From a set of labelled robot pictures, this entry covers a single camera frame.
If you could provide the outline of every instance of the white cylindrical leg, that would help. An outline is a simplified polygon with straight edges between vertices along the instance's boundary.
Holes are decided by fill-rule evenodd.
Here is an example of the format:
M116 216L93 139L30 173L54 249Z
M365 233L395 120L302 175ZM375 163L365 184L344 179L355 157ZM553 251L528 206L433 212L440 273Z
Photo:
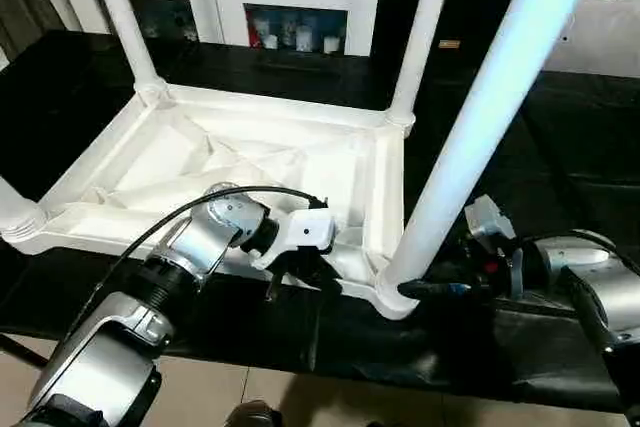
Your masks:
M379 294L398 309L415 302L398 284L424 275L518 111L575 0L511 0L453 129L422 191Z
M35 202L22 197L0 177L0 235L7 242L19 242L37 233L46 215Z
M431 42L436 32L444 0L420 0L411 27L411 34L402 61L387 119L394 124L411 126L415 122L413 104L416 101Z
M131 3L129 0L105 0L105 2L135 76L136 91L146 101L161 100L163 96L166 96L166 84L158 77L156 69L153 67Z

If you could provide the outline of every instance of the black table surface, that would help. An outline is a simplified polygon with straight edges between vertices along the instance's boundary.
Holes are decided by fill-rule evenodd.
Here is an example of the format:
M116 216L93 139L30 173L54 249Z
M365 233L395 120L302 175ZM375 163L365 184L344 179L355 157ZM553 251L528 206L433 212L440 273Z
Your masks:
M387 74L364 58L213 44L149 42L176 84L383 109ZM405 145L411 212L462 105L471 72L427 72ZM111 36L52 32L0 73L0 175L39 199L132 95ZM640 81L544 73L475 189L518 232L601 232L640 246ZM35 256L0 242L0 330L59 339L112 257L71 249ZM512 401L619 411L599 356L562 299L481 307L422 304L402 321L366 302L322 304L314 291L214 275L168 353ZM316 328L317 313L319 325Z

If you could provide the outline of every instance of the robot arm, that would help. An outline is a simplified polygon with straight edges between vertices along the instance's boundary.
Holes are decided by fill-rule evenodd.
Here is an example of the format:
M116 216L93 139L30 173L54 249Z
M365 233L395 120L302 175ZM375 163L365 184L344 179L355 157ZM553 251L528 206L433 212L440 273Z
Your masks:
M616 385L624 413L640 426L640 270L607 238L587 231L518 239L510 220L483 196L465 208L468 232L404 295L506 296L560 285Z
M208 193L229 187L217 184ZM56 349L21 424L138 426L161 384L154 359L227 249L251 252L264 269L298 246L329 249L334 230L328 208L294 211L278 222L245 194L196 205Z

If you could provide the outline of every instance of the curtain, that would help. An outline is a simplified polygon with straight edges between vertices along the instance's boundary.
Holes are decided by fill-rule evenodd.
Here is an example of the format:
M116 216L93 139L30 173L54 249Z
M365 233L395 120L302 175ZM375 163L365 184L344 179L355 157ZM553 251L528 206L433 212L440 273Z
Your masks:
M64 25L50 0L0 0L0 46L9 60L53 29Z

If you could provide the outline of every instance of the white floor tile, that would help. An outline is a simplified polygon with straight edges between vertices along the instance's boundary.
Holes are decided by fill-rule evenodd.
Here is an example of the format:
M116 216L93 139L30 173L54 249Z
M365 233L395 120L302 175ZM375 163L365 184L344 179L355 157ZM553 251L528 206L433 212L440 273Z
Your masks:
M244 401L279 409L286 427L442 426L441 396L367 382L250 369Z
M162 387L143 427L222 427L241 402L247 367L162 357Z
M49 357L55 342L10 336L40 355ZM0 352L0 425L10 427L25 413L31 390L40 372L4 352Z
M444 396L448 427L625 427L622 415Z

